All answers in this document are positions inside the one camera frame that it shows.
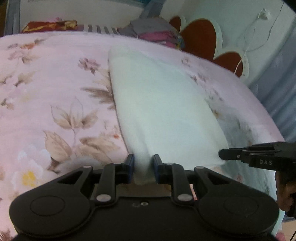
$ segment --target gray cloth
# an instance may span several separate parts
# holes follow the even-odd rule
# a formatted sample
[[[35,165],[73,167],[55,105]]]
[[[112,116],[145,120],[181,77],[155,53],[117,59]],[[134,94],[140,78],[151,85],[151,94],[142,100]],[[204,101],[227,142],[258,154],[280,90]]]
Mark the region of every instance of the gray cloth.
[[[124,28],[118,28],[117,31],[120,33],[120,35],[129,36],[129,37],[137,37],[137,34],[133,30],[133,26],[130,24]]]
[[[176,33],[176,29],[163,18],[146,18],[131,21],[131,26],[137,35],[170,31]]]
[[[159,17],[166,0],[151,0],[144,8],[139,19]]]

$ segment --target leaf pattern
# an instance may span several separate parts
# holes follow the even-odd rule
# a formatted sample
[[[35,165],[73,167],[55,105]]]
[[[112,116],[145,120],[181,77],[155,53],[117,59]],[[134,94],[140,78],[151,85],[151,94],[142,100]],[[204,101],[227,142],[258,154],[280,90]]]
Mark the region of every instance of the leaf pattern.
[[[193,79],[193,81],[197,84],[197,78],[196,78],[196,75],[193,75],[193,76],[189,76],[190,78],[192,78]]]
[[[97,110],[94,110],[90,112],[88,115],[86,115],[85,117],[83,117],[83,119],[81,120],[82,129],[88,129],[93,127],[93,125],[98,120],[98,117],[96,116],[97,112],[98,112]]]
[[[39,44],[41,44],[43,41],[45,41],[45,39],[35,39],[34,40],[34,43],[36,44],[36,45],[39,45]]]
[[[91,146],[97,150],[104,152],[104,153],[114,151],[119,148],[106,135],[100,135],[100,137],[81,138],[80,142],[84,145]]]
[[[3,181],[5,177],[5,172],[2,166],[0,166],[0,181]]]
[[[204,75],[197,73],[198,77],[203,81],[206,82],[207,80],[209,80],[207,77],[205,77]]]
[[[107,69],[99,69],[100,74],[103,76],[102,79],[95,81],[96,83],[106,86],[111,87],[111,80],[110,80],[110,72]]]
[[[112,104],[109,106],[109,110],[115,109],[115,102],[113,98],[113,92],[109,90],[102,90],[96,88],[82,88],[82,90],[87,91],[90,94],[90,97],[100,99],[100,103],[102,104]]]
[[[80,145],[75,151],[77,157],[90,156],[103,163],[112,163],[111,159],[103,151],[88,145]]]
[[[50,162],[50,166],[47,168],[48,171],[52,171],[56,174],[58,174],[58,172],[55,170],[55,168],[60,165],[60,163],[58,161],[56,161],[55,159],[51,159],[51,162]]]
[[[188,66],[191,68],[191,65],[189,64],[190,63],[190,60],[187,58],[187,57],[184,57],[182,60],[181,60],[182,64],[185,65],[185,66]]]
[[[5,76],[4,78],[0,79],[0,86],[1,85],[5,85],[6,84],[6,80],[8,80],[10,78],[12,78],[12,75],[11,74],[9,74],[9,75]]]
[[[69,160],[72,150],[66,141],[55,132],[44,131],[44,133],[45,148],[50,156],[59,163]]]
[[[216,117],[216,119],[218,119],[220,116],[220,113],[217,110],[212,110],[212,112],[213,112],[214,116]]]
[[[13,49],[13,48],[16,48],[16,47],[18,47],[19,46],[19,44],[11,44],[11,45],[9,45],[7,48],[8,49]]]
[[[51,109],[54,122],[57,123],[63,129],[70,130],[72,128],[71,119],[67,112],[65,112],[63,109],[59,107],[51,106]]]
[[[11,241],[13,237],[10,235],[10,230],[0,231],[0,241]]]
[[[7,103],[7,98],[5,98],[5,99],[0,103],[0,105],[6,107],[8,110],[14,110],[14,109],[15,109],[15,106],[14,106],[13,103]]]
[[[83,106],[77,98],[75,98],[71,104],[69,116],[72,129],[82,127]]]
[[[39,57],[35,56],[35,55],[30,55],[30,54],[27,54],[26,56],[22,57],[22,62],[24,64],[29,64],[31,63],[33,60],[36,60],[38,59]]]
[[[18,76],[18,82],[16,82],[15,86],[18,87],[21,83],[24,83],[25,85],[31,83],[33,81],[32,77],[36,73],[36,71],[29,72],[27,74],[19,74]]]
[[[81,58],[78,66],[84,70],[90,70],[93,75],[99,70],[100,65],[94,59]]]

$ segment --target folded clothes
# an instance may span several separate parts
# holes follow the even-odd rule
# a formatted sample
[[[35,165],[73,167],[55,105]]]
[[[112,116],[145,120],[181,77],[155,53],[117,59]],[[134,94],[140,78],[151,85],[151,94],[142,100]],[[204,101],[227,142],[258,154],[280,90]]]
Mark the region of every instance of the folded clothes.
[[[178,43],[178,40],[170,31],[154,32],[154,33],[144,33],[139,35],[139,39],[144,39],[151,42],[159,41],[171,41],[173,43]]]
[[[183,38],[178,31],[163,18],[146,18],[131,21],[131,23],[119,28],[121,35],[157,42],[168,47],[184,47]]]
[[[131,21],[131,26],[137,35],[170,31],[177,36],[176,29],[163,18],[145,18]]]

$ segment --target wall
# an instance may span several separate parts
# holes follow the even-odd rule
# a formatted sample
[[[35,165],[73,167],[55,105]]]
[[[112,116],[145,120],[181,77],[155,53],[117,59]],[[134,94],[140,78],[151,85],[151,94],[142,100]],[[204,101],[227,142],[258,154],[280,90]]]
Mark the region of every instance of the wall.
[[[20,26],[29,21],[45,21],[56,17],[76,20],[79,24],[124,27],[137,19],[142,7],[104,0],[21,0]]]
[[[252,50],[266,41],[281,5],[281,0],[185,0],[179,15],[185,16],[186,22],[197,18],[214,19],[222,31],[223,47],[237,46],[245,50],[244,32],[249,44],[257,16],[262,8],[266,8],[271,12],[271,19],[259,19],[249,48]],[[245,81],[247,85],[256,80],[270,64],[289,35],[294,20],[295,13],[284,4],[268,42],[260,49],[247,53],[250,64],[249,78]]]
[[[172,17],[178,15],[186,0],[166,0],[163,4],[160,16],[169,21]]]

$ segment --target heart-shaped decoration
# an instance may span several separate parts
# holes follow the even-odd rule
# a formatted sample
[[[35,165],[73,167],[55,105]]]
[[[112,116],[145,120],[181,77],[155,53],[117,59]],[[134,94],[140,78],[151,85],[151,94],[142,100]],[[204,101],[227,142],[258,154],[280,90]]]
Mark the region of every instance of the heart-shaped decoration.
[[[185,42],[184,52],[207,59],[224,67],[244,80],[249,76],[249,62],[244,52],[237,47],[222,48],[223,38],[219,25],[214,20],[196,19],[186,25],[184,17],[173,17],[175,27]]]

